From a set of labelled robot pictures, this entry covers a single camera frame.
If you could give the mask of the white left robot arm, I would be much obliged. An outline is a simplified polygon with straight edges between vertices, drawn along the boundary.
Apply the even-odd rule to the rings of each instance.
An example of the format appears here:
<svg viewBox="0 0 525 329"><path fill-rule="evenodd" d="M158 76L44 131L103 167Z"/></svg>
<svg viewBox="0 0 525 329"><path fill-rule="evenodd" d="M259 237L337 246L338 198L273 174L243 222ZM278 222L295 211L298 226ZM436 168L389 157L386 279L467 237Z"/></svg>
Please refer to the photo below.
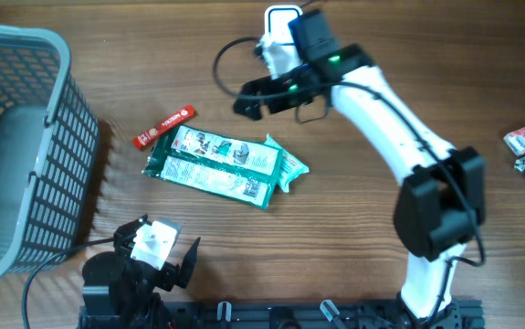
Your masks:
<svg viewBox="0 0 525 329"><path fill-rule="evenodd" d="M102 252L83 266L84 305L79 328L176 328L178 322L156 288L185 289L197 262L200 239L186 251L183 262L167 261L181 226L143 215L116 229L113 251Z"/></svg>

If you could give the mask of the green sponge pack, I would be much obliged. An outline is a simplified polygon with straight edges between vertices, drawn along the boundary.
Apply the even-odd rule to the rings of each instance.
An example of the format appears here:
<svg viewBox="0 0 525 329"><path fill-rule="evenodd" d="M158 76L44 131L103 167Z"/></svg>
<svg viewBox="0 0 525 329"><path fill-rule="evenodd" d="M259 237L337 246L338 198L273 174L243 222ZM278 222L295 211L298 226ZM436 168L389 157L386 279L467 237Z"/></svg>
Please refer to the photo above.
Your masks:
<svg viewBox="0 0 525 329"><path fill-rule="evenodd" d="M282 155L275 146L179 125L159 138L142 173L266 209Z"/></svg>

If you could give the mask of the red coffee stick sachet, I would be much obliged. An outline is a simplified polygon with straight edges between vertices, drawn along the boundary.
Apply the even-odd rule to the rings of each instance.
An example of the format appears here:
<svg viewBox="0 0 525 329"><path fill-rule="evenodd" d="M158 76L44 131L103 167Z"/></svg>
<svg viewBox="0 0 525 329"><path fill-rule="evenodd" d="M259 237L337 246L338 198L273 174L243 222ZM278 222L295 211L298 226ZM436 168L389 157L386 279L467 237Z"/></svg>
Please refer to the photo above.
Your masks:
<svg viewBox="0 0 525 329"><path fill-rule="evenodd" d="M136 136L132 140L133 145L137 149L142 150L146 146L148 146L150 143L158 139L161 135L168 133L170 130L172 130L172 128L192 119L196 115L197 115L197 112L193 106L185 105L182 109L171 114L170 116L165 118L163 121L157 123L152 128Z"/></svg>

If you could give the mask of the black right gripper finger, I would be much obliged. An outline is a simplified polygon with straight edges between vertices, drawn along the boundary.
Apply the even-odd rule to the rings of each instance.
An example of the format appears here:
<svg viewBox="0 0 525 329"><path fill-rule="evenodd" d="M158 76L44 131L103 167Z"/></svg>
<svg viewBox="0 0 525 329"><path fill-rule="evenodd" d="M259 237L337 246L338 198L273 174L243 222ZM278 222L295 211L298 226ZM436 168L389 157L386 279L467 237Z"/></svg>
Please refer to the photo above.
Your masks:
<svg viewBox="0 0 525 329"><path fill-rule="evenodd" d="M261 107L259 101L236 100L233 104L233 111L252 121L259 121L263 118Z"/></svg>
<svg viewBox="0 0 525 329"><path fill-rule="evenodd" d="M251 80L242 85L239 93L239 99L246 99L248 97L267 97L272 94L273 79L270 76Z"/></svg>

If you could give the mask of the teal wet wipes pack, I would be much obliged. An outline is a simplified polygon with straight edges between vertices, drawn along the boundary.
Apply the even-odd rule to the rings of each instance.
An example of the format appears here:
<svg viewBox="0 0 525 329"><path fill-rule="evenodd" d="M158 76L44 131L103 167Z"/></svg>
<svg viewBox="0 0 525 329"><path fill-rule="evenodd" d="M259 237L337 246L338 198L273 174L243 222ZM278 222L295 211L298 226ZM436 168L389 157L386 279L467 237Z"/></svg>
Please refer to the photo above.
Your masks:
<svg viewBox="0 0 525 329"><path fill-rule="evenodd" d="M280 145L274 138L271 137L270 134L267 135L265 145L276 147L282 151L278 186L284 193L288 193L290 191L289 184L297 179L300 175L308 174L310 169L296 156Z"/></svg>

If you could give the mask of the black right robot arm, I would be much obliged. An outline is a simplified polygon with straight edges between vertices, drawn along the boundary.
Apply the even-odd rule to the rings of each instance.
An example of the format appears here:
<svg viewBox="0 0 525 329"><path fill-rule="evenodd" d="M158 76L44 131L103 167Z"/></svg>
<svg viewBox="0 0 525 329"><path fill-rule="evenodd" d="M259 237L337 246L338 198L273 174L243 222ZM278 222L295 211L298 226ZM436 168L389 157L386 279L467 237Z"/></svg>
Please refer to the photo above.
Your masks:
<svg viewBox="0 0 525 329"><path fill-rule="evenodd" d="M439 324L452 298L455 267L486 219L485 163L429 129L395 94L358 45L343 46L320 10L273 5L256 40L265 78L245 83L237 114L258 121L323 97L372 144L400 188L394 229L408 250L399 299L413 321Z"/></svg>

